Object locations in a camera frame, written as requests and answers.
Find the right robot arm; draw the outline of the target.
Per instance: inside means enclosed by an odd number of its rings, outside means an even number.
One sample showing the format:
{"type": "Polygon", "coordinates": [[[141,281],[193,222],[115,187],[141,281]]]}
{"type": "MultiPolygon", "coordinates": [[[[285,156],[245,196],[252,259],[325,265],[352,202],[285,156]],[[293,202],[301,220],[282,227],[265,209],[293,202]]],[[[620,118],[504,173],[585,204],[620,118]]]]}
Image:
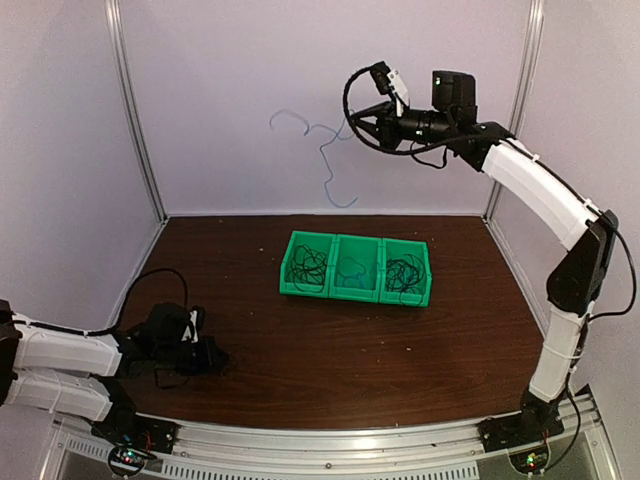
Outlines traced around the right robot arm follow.
{"type": "Polygon", "coordinates": [[[496,122],[477,119],[476,81],[463,72],[432,74],[432,107],[414,109],[400,74],[385,62],[363,67],[346,81],[347,124],[367,147],[414,157],[443,147],[475,171],[505,187],[555,234],[565,257],[546,282],[547,336],[521,399],[512,430],[530,442],[550,427],[577,365],[601,292],[618,220],[579,194],[496,122]]]}

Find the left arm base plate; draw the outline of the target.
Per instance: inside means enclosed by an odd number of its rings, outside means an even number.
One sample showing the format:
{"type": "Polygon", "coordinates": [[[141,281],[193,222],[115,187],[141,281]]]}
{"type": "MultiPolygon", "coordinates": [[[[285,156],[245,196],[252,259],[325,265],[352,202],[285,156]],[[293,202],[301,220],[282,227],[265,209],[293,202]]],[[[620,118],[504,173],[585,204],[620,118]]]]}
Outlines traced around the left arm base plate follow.
{"type": "Polygon", "coordinates": [[[160,454],[171,454],[177,438],[175,422],[121,413],[104,421],[90,421],[91,433],[107,441],[111,448],[106,464],[120,478],[140,474],[156,466],[160,454]]]}

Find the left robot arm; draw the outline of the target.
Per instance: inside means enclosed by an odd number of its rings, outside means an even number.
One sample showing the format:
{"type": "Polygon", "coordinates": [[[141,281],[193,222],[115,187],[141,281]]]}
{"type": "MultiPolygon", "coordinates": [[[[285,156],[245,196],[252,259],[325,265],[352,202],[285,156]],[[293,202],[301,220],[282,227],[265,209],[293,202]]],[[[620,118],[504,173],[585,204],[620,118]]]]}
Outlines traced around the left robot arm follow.
{"type": "Polygon", "coordinates": [[[144,424],[120,382],[172,372],[221,373],[230,356],[202,332],[206,312],[175,303],[120,331],[83,331],[37,322],[1,303],[1,402],[80,417],[123,444],[144,424]]]}

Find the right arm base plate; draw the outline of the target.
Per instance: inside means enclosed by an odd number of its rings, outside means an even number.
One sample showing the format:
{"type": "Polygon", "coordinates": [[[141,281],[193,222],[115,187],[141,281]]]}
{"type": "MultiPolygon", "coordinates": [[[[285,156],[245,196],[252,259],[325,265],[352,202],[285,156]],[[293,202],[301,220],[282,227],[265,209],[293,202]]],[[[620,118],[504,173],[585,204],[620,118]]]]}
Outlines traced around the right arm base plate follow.
{"type": "Polygon", "coordinates": [[[477,428],[486,453],[505,451],[513,469],[527,476],[542,474],[551,465],[549,440],[565,431],[561,420],[540,427],[523,413],[489,417],[477,428]]]}

